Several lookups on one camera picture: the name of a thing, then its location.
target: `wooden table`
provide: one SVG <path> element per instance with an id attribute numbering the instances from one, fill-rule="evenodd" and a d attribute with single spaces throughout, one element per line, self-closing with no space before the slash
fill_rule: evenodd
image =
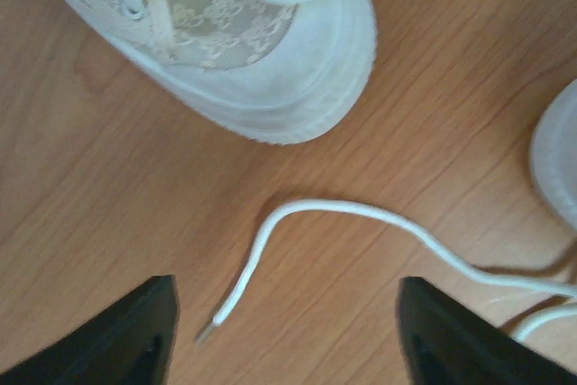
<path id="1" fill-rule="evenodd" d="M 0 0 L 0 368 L 153 274 L 179 284 L 170 385 L 406 383 L 406 275 L 505 327 L 547 299 L 471 283 L 377 222 L 294 215 L 196 348 L 255 227 L 291 197 L 385 206 L 480 265 L 572 278 L 575 235 L 532 189 L 527 149 L 577 77 L 577 0 L 374 3 L 379 52 L 358 105 L 318 140 L 273 147 L 185 109 L 62 1 Z M 575 368 L 574 327 L 528 343 Z"/>

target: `floral lace fabric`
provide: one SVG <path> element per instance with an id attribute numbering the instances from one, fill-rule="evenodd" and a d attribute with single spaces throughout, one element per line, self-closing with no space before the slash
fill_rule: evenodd
<path id="1" fill-rule="evenodd" d="M 66 0 L 101 32 L 130 42 L 163 64 L 240 68 L 271 52 L 288 30 L 296 7 L 257 0 L 147 0 L 137 22 L 121 13 L 122 0 Z M 158 5 L 168 26 L 159 30 Z"/>

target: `shoe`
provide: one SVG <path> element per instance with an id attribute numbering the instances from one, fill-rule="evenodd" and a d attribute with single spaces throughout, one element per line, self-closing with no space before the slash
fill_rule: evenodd
<path id="1" fill-rule="evenodd" d="M 531 143 L 531 171 L 547 203 L 577 231 L 577 80 L 547 108 Z"/>
<path id="2" fill-rule="evenodd" d="M 261 142 L 316 138 L 371 73 L 371 0 L 65 0 L 186 105 Z"/>

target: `wood grain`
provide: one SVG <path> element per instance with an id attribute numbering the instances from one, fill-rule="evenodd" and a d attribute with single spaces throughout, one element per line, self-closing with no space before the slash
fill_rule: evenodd
<path id="1" fill-rule="evenodd" d="M 421 275 L 496 325 L 546 299 L 470 283 L 399 230 L 294 215 L 200 348 L 255 227 L 288 197 L 385 206 L 481 265 L 558 273 L 574 234 L 531 187 L 527 147 L 577 77 L 575 0 L 374 0 L 379 52 L 326 136 L 249 142 L 185 109 L 60 0 L 0 0 L 0 369 L 153 274 L 181 315 L 169 384 L 407 383 L 398 279 Z M 577 363 L 560 321 L 529 344 Z"/>

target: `white round object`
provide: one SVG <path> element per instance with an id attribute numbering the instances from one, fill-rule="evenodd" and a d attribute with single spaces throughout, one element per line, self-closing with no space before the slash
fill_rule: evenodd
<path id="1" fill-rule="evenodd" d="M 537 188 L 577 231 L 577 80 L 543 114 L 533 136 L 530 159 Z"/>

